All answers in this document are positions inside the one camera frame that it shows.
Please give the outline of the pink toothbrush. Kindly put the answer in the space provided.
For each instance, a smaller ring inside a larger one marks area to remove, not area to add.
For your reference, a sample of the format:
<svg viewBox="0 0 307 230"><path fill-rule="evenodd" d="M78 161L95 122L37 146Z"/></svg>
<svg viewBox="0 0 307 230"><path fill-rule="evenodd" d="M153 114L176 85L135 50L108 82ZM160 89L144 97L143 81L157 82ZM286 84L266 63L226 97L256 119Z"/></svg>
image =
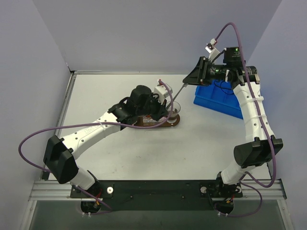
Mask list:
<svg viewBox="0 0 307 230"><path fill-rule="evenodd" d="M165 121L165 120L167 120L167 116L164 116L164 117L161 117L161 118L160 118L160 122L163 122L163 121Z"/></svg>

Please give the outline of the clear textured toothbrush holder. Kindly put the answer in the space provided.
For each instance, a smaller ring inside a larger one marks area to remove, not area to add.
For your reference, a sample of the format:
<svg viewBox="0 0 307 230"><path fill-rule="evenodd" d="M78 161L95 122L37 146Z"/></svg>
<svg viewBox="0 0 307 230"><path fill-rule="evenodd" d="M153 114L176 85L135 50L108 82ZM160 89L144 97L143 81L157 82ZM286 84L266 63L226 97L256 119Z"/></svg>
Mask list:
<svg viewBox="0 0 307 230"><path fill-rule="evenodd" d="M149 116L144 116L143 117L143 126L144 127L154 126L154 125L161 123L162 121L163 121L163 119L159 119L158 121L156 121Z"/></svg>

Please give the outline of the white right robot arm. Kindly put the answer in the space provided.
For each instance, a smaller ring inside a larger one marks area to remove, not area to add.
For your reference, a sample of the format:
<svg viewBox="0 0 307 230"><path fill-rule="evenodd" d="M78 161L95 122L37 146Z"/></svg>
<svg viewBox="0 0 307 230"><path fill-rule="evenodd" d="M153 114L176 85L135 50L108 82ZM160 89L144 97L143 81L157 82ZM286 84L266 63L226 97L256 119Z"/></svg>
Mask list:
<svg viewBox="0 0 307 230"><path fill-rule="evenodd" d="M283 141L272 131L260 92L260 78L255 66L246 66L238 47L223 50L222 65L212 58L200 57L196 67L183 79L184 84L209 86L214 81L226 80L236 96L246 131L246 142L234 147L234 160L221 172L224 184L237 184L250 171L272 162L272 181L262 187L271 187L276 179L276 154Z"/></svg>

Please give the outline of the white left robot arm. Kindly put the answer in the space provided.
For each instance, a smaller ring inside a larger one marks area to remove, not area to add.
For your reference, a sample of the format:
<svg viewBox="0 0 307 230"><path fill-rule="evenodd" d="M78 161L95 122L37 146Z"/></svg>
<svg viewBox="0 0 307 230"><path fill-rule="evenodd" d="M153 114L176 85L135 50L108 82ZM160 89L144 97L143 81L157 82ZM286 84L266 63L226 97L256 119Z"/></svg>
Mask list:
<svg viewBox="0 0 307 230"><path fill-rule="evenodd" d="M165 83L159 83L154 90L138 85L129 97L113 105L85 128L62 138L52 136L47 142L44 164L59 184L70 182L80 187L87 197L95 196L98 193L96 178L89 171L80 168L76 160L107 136L126 127L135 127L140 117L149 115L153 120L159 121L167 116L166 98L171 96L172 88Z"/></svg>

